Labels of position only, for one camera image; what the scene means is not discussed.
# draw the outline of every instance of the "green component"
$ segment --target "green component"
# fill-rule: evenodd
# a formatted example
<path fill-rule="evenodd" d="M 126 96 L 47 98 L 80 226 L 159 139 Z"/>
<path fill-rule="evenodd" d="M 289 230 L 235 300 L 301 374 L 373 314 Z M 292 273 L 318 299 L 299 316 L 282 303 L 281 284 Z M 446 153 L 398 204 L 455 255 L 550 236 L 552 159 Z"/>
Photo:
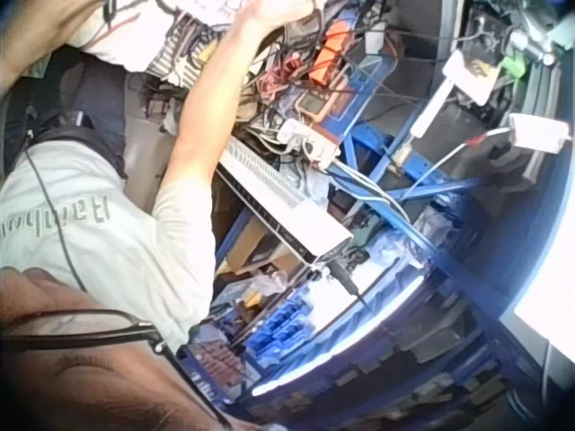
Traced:
<path fill-rule="evenodd" d="M 522 77 L 526 72 L 525 59 L 522 52 L 516 52 L 515 57 L 505 57 L 501 66 L 516 79 Z"/>

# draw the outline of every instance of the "glasses frame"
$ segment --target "glasses frame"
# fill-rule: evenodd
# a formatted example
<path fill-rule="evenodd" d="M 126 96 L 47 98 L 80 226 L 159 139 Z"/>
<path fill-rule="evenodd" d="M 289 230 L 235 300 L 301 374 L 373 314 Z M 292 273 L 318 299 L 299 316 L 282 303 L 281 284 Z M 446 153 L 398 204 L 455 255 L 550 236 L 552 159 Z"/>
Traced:
<path fill-rule="evenodd" d="M 13 330 L 25 323 L 43 319 L 46 317 L 74 316 L 81 314 L 100 314 L 119 316 L 129 321 L 130 326 L 123 330 L 105 330 L 89 334 L 70 334 L 70 335 L 10 335 Z M 183 370 L 180 362 L 165 344 L 158 329 L 153 323 L 142 321 L 139 318 L 127 313 L 114 310 L 73 310 L 57 312 L 39 312 L 30 316 L 23 317 L 13 322 L 8 328 L 4 329 L 2 336 L 2 350 L 7 352 L 21 353 L 26 351 L 41 350 L 67 350 L 73 348 L 105 347 L 117 346 L 120 344 L 133 343 L 138 341 L 147 341 L 154 353 L 158 356 L 165 357 L 178 375 L 188 384 L 191 390 L 206 405 L 209 411 L 216 416 L 220 425 L 226 430 L 234 429 L 232 424 L 224 415 L 208 400 L 204 393 L 194 383 L 188 374 Z"/>

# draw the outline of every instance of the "power strip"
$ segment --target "power strip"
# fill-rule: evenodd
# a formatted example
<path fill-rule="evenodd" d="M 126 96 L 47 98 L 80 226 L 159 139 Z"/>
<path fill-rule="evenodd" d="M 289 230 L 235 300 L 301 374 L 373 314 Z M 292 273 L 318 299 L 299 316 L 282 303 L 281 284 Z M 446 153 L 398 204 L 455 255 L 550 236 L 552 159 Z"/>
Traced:
<path fill-rule="evenodd" d="M 278 132 L 278 141 L 293 150 L 303 151 L 320 169 L 327 169 L 341 154 L 338 145 L 296 119 L 288 119 L 283 124 Z"/>

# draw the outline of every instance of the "white tag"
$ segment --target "white tag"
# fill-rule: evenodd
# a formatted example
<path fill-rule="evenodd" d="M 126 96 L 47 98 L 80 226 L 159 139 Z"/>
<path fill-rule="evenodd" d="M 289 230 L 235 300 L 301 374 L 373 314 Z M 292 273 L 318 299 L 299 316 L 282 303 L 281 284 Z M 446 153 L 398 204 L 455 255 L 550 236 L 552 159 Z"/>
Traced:
<path fill-rule="evenodd" d="M 536 115 L 509 114 L 513 145 L 557 154 L 569 138 L 569 125 Z"/>
<path fill-rule="evenodd" d="M 465 66 L 463 53 L 456 49 L 443 68 L 443 75 L 475 103 L 483 106 L 489 100 L 500 70 L 501 65 L 493 67 L 479 59 L 473 61 L 472 70 Z"/>

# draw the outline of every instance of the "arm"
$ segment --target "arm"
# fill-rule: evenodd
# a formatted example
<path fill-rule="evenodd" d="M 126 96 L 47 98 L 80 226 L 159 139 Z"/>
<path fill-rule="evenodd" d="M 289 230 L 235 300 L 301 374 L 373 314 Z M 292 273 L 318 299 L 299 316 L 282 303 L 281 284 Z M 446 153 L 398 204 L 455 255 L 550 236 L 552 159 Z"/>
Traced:
<path fill-rule="evenodd" d="M 36 61 L 64 45 L 101 0 L 19 0 L 0 34 L 0 99 Z"/>
<path fill-rule="evenodd" d="M 313 0 L 252 0 L 238 13 L 185 101 L 163 186 L 188 178 L 211 184 L 258 47 L 272 30 L 313 10 Z"/>

